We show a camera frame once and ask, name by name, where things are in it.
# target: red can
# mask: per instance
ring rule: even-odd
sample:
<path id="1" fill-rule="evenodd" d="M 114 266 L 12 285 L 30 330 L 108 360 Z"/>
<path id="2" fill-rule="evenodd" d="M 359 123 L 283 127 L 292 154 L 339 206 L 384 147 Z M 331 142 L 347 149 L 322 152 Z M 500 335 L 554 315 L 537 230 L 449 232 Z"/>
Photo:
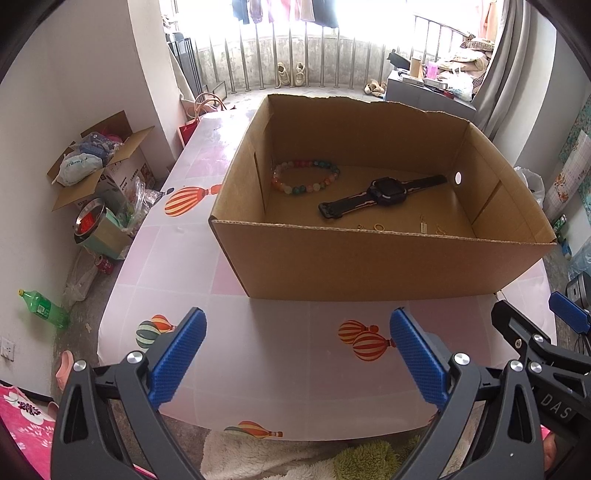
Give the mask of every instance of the red can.
<path id="1" fill-rule="evenodd" d="M 111 275 L 113 273 L 113 269 L 115 268 L 113 261 L 110 258 L 104 257 L 103 255 L 96 257 L 95 265 L 99 271 L 106 273 L 107 275 Z"/>

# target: red bag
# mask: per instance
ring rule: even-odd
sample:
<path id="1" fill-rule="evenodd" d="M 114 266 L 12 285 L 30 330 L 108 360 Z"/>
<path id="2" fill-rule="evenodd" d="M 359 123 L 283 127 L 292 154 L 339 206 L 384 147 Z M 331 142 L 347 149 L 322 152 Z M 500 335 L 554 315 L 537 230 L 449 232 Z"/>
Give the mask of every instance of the red bag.
<path id="1" fill-rule="evenodd" d="M 213 98 L 208 98 L 206 100 L 199 102 L 199 99 L 205 95 L 211 95 Z M 190 122 L 188 122 L 178 128 L 178 133 L 181 137 L 181 142 L 183 143 L 183 148 L 187 145 L 187 143 L 189 143 L 189 139 L 191 138 L 191 136 L 193 135 L 193 132 L 195 131 L 195 129 L 197 128 L 197 126 L 199 124 L 199 121 L 200 121 L 199 114 L 201 113 L 201 111 L 204 111 L 205 113 L 217 111 L 217 107 L 212 106 L 212 105 L 208 105 L 211 102 L 219 103 L 220 110 L 228 110 L 226 105 L 224 105 L 222 99 L 220 97 L 218 97 L 217 95 L 215 95 L 214 93 L 203 92 L 203 93 L 197 95 L 197 98 L 195 99 L 195 105 L 194 105 L 195 118 L 193 120 L 191 120 Z"/>

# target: electrical outlet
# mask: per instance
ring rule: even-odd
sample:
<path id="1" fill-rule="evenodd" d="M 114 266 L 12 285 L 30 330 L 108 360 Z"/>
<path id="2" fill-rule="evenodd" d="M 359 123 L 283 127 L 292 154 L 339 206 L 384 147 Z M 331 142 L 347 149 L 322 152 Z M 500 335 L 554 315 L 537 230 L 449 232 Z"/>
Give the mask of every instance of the electrical outlet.
<path id="1" fill-rule="evenodd" d="M 0 355 L 14 362 L 14 342 L 2 337 L 0 340 Z"/>

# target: watch face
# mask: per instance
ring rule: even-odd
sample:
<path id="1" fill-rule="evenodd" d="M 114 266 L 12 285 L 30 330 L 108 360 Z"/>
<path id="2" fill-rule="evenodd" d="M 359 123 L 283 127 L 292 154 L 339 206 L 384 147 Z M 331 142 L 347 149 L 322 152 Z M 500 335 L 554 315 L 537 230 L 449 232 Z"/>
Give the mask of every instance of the watch face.
<path id="1" fill-rule="evenodd" d="M 390 177 L 375 180 L 374 186 L 386 197 L 394 197 L 404 193 L 404 186 L 398 180 Z"/>

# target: watch strap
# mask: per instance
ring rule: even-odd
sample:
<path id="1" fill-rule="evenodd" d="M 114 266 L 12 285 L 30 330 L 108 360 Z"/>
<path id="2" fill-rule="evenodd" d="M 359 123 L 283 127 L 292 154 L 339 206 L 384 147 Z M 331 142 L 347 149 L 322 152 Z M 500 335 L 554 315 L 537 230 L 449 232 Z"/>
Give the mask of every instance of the watch strap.
<path id="1" fill-rule="evenodd" d="M 409 180 L 400 182 L 406 189 L 407 193 L 416 192 L 417 190 L 428 189 L 442 183 L 447 183 L 447 178 L 444 175 L 435 175 L 433 177 L 426 177 L 424 179 Z"/>
<path id="2" fill-rule="evenodd" d="M 344 213 L 372 205 L 376 205 L 376 201 L 367 192 L 361 192 L 334 202 L 321 203 L 318 205 L 318 210 L 324 218 L 341 218 Z"/>

